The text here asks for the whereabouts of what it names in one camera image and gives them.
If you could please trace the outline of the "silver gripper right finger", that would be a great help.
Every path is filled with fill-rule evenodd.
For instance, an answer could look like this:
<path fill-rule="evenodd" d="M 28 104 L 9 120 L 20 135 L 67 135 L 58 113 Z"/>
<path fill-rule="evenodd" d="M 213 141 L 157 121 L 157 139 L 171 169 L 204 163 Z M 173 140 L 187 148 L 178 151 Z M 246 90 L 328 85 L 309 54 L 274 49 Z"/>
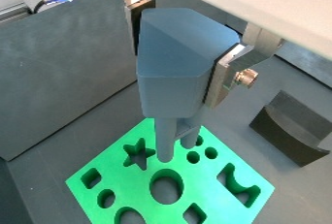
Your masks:
<path fill-rule="evenodd" d="M 270 58 L 282 45 L 282 38 L 253 23 L 237 43 L 218 58 L 208 84 L 204 103 L 216 108 L 237 85 L 250 87 L 258 77 L 252 67 Z"/>

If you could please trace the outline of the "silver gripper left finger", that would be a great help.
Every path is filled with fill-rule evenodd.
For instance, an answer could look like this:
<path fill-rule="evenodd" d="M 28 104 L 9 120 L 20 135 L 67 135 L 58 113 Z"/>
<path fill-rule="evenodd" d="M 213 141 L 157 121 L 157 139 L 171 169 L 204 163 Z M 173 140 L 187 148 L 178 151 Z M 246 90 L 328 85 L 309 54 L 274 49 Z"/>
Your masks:
<path fill-rule="evenodd" d="M 133 37 L 134 52 L 138 52 L 141 18 L 145 9 L 155 7 L 155 0 L 123 0 L 129 30 Z"/>

